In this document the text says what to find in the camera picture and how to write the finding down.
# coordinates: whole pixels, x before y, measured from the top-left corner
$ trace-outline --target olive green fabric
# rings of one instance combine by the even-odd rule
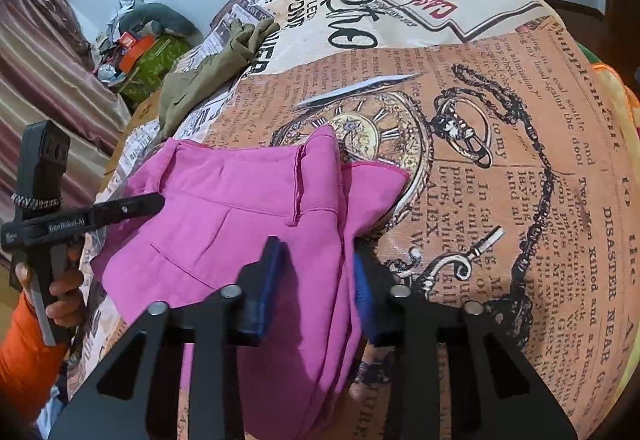
[[[154,45],[140,57],[118,92],[124,97],[127,107],[133,112],[162,83],[171,70],[176,58],[188,52],[191,47],[172,35],[162,34]]]
[[[589,61],[590,64],[597,64],[598,62],[602,62],[598,56],[596,54],[594,54],[590,49],[588,49],[587,47],[583,46],[580,44],[580,42],[575,41],[576,44],[578,44],[578,48],[580,48],[580,51],[582,51],[582,53],[584,54],[585,57],[587,57],[587,60]]]
[[[196,70],[169,73],[162,83],[158,105],[162,137],[173,136],[191,109],[244,70],[264,39],[279,29],[273,19],[261,20],[257,26],[235,19],[229,28],[229,41],[219,54],[205,57]]]

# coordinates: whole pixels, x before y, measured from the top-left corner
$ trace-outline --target pink pants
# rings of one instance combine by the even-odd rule
[[[360,339],[353,238],[401,192],[403,171],[341,164],[333,129],[304,145],[210,149],[169,139],[129,179],[123,196],[159,191],[162,211],[112,225],[92,261],[127,323],[156,300],[206,298],[260,258],[267,236],[289,246],[271,331],[239,348],[242,413],[260,440],[305,438],[331,413]]]

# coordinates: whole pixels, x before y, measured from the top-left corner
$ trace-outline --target bed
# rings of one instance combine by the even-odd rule
[[[174,138],[293,145],[328,123],[344,160],[408,171],[375,229],[380,261],[430,300],[484,303],[588,438],[640,355],[633,94],[612,68],[589,63],[542,0],[230,0],[173,73],[220,51],[232,19],[267,17],[282,29]],[[152,153],[157,111],[158,92],[127,127],[98,201],[116,197]],[[504,236],[470,267],[447,263],[496,226]],[[92,280],[100,243],[99,233],[87,235],[90,318],[70,361],[70,395],[127,327]],[[363,343],[334,418],[317,436],[379,438],[392,363],[391,349]],[[187,397],[180,395],[179,438]],[[446,438],[446,404],[441,412]]]

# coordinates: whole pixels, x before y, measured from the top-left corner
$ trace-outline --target clutter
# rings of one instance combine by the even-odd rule
[[[126,12],[120,19],[118,29],[121,33],[137,32],[142,36],[155,38],[164,32],[191,39],[190,45],[200,44],[204,38],[196,26],[185,16],[162,3],[144,3]]]
[[[93,47],[94,72],[134,111],[160,86],[174,60],[202,40],[190,20],[166,5],[120,0]],[[155,50],[147,53],[152,47]]]

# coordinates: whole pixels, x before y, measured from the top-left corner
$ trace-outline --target clock face print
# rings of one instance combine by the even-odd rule
[[[271,144],[302,144],[325,124],[335,130],[343,162],[379,161],[409,172],[411,180],[383,220],[396,224],[424,190],[433,164],[433,141],[418,106],[401,91],[327,99],[278,129]]]

